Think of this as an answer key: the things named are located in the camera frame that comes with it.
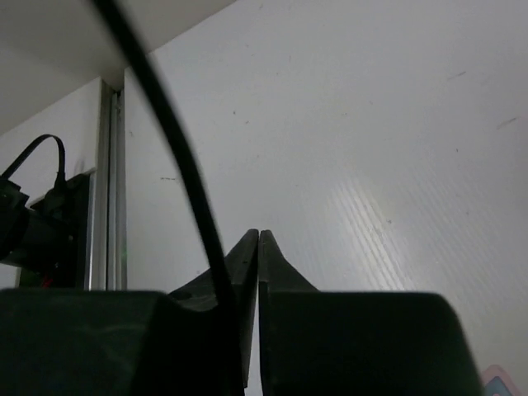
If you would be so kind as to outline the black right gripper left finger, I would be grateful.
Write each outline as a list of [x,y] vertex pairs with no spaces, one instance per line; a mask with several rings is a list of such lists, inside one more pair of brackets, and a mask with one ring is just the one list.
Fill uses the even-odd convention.
[[4,395],[241,395],[248,385],[259,233],[224,262],[232,324],[209,272],[169,294],[11,289],[1,293]]

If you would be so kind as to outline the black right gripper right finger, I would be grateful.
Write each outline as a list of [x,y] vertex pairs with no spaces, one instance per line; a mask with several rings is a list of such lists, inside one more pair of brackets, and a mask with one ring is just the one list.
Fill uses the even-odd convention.
[[258,244],[265,395],[480,395],[460,321],[438,294],[321,291]]

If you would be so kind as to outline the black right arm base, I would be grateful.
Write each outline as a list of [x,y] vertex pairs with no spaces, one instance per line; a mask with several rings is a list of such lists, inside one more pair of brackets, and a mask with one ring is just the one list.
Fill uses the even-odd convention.
[[[11,177],[46,139],[57,144],[58,170],[52,188],[28,205]],[[91,178],[67,179],[65,165],[62,139],[43,134],[1,174],[1,263],[19,271],[18,287],[84,287]]]

